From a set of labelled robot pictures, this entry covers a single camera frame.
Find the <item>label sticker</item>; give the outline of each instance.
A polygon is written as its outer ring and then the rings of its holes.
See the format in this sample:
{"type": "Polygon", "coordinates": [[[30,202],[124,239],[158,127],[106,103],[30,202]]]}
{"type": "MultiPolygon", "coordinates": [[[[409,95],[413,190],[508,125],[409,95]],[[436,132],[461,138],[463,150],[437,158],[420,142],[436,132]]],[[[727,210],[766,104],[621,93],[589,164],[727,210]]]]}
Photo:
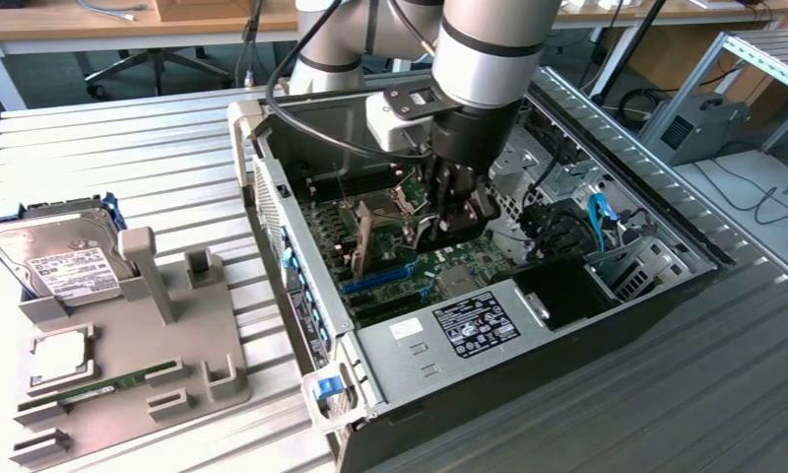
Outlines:
{"type": "Polygon", "coordinates": [[[30,259],[29,264],[52,295],[61,300],[80,298],[120,286],[101,248],[30,259]]]}
{"type": "Polygon", "coordinates": [[[432,313],[461,358],[469,358],[520,336],[492,292],[449,304],[432,313]]]}
{"type": "Polygon", "coordinates": [[[407,337],[408,335],[413,335],[423,331],[423,325],[420,324],[420,320],[417,317],[411,318],[409,320],[404,320],[403,322],[397,322],[395,325],[389,327],[392,330],[393,339],[399,340],[400,338],[407,337]]]}

